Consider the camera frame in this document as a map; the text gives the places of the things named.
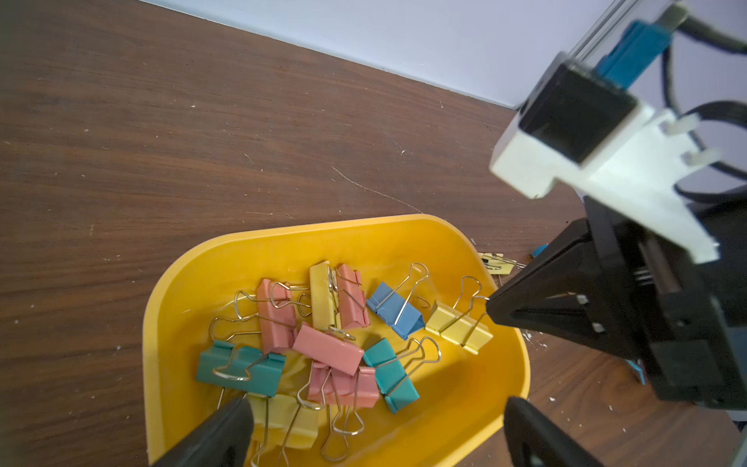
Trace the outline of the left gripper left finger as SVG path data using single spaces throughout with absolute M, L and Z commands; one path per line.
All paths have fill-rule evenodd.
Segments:
M 243 466 L 254 431 L 247 399 L 237 398 L 204 420 L 152 466 Z

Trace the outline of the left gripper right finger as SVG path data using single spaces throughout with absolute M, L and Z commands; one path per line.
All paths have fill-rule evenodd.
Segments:
M 504 431 L 514 466 L 603 466 L 523 398 L 508 399 Z

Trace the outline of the blue binder clip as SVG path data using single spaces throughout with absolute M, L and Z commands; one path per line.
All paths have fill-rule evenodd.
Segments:
M 425 328 L 421 311 L 410 303 L 417 286 L 430 276 L 422 263 L 412 263 L 408 274 L 395 286 L 381 282 L 367 297 L 366 305 L 401 339 L 408 340 Z

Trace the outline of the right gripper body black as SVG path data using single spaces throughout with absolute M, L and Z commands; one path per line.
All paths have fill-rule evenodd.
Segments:
M 586 198 L 596 249 L 622 267 L 619 297 L 631 340 L 661 400 L 746 406 L 746 202 L 693 204 L 718 259 L 680 246 Z

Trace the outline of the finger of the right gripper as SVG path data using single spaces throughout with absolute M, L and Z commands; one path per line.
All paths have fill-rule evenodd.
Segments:
M 569 224 L 486 303 L 502 326 L 543 332 L 604 353 L 635 359 L 634 280 L 610 228 Z

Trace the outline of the yellow plastic storage box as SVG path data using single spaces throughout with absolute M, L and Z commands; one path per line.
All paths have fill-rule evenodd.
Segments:
M 453 465 L 529 393 L 521 334 L 486 317 L 495 289 L 429 215 L 210 239 L 147 303 L 148 455 L 238 399 L 246 466 Z

